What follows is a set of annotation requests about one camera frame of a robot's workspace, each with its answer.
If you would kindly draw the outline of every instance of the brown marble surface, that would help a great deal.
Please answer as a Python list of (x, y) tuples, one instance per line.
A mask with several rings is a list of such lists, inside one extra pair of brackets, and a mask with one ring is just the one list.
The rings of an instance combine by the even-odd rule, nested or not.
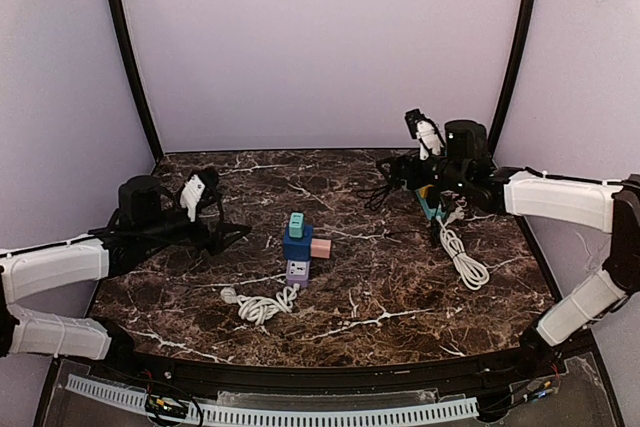
[[(141, 352), (244, 365), (390, 365), (515, 346), (552, 303), (515, 221), (467, 212), (452, 225), (491, 271), (480, 291), (468, 290), (432, 245), (412, 193), (393, 192), (378, 212), (363, 209), (354, 195), (381, 182), (374, 164), (390, 153), (168, 155), (156, 175), (171, 190), (192, 170), (215, 167), (227, 220), (253, 231), (219, 256), (169, 247), (130, 274), (103, 281), (91, 315), (117, 320)], [(220, 291), (233, 285), (238, 294), (271, 297), (284, 287), (282, 236), (294, 211), (305, 214), (315, 237), (333, 241), (332, 257), (312, 261), (312, 281), (292, 314), (256, 327)]]

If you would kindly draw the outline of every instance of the white wall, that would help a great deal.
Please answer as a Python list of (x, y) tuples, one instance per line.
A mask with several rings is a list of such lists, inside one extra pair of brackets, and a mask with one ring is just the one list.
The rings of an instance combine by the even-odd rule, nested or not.
[(410, 145), (490, 122), (520, 0), (125, 0), (168, 151)]
[[(536, 0), (499, 163), (624, 178), (640, 172), (639, 134), (640, 0)], [(532, 225), (565, 294), (608, 255), (599, 232)], [(594, 330), (626, 423), (640, 425), (640, 301)]]
[[(0, 0), (0, 248), (104, 225), (118, 185), (148, 172), (107, 0)], [(94, 285), (27, 299), (84, 315)], [(0, 425), (33, 423), (48, 358), (0, 359)]]

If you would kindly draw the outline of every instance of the blue block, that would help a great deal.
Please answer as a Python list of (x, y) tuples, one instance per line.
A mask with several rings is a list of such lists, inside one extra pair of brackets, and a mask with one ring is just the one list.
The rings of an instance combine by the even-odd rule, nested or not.
[(313, 226), (305, 225), (301, 239), (292, 239), (289, 235), (289, 226), (284, 231), (284, 258), (309, 262), (311, 260), (311, 239), (313, 238)]

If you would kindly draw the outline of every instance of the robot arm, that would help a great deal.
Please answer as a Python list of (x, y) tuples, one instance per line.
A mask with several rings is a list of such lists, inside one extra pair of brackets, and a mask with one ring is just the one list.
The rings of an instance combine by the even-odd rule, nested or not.
[[(62, 285), (125, 275), (168, 245), (222, 252), (250, 227), (224, 221), (217, 185), (212, 169), (192, 174), (178, 206), (158, 179), (134, 177), (120, 187), (119, 208), (106, 227), (63, 242), (0, 251), (0, 356), (32, 352), (104, 359), (116, 347), (114, 336), (122, 334), (117, 325), (37, 312), (17, 302)], [(162, 196), (171, 201), (169, 208), (163, 208)], [(210, 232), (197, 214), (214, 203), (219, 217)]]
[(482, 210), (496, 214), (533, 215), (587, 225), (612, 235), (603, 266), (541, 315), (523, 333), (523, 362), (535, 365), (584, 326), (599, 320), (622, 300), (640, 290), (640, 176), (625, 181), (594, 181), (540, 173), (530, 168), (497, 169), (487, 149), (486, 129), (468, 120), (445, 125), (438, 149), (420, 135), (425, 125), (437, 127), (419, 110), (405, 120), (420, 142), (420, 156), (384, 159), (378, 169), (391, 188), (422, 190), (425, 209), (440, 212), (440, 194), (451, 190)]

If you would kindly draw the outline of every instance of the perforated metal strip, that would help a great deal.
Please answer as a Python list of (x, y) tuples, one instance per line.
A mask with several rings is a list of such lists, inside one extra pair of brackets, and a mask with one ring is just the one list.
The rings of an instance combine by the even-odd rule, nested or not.
[[(142, 389), (108, 385), (76, 375), (69, 376), (66, 389), (122, 410), (147, 415), (144, 410), (146, 394)], [(475, 398), (397, 409), (346, 412), (236, 409), (205, 403), (200, 407), (204, 412), (204, 425), (214, 427), (417, 427), (478, 415)], [(189, 415), (182, 422), (197, 425), (198, 420), (198, 411), (191, 404)]]

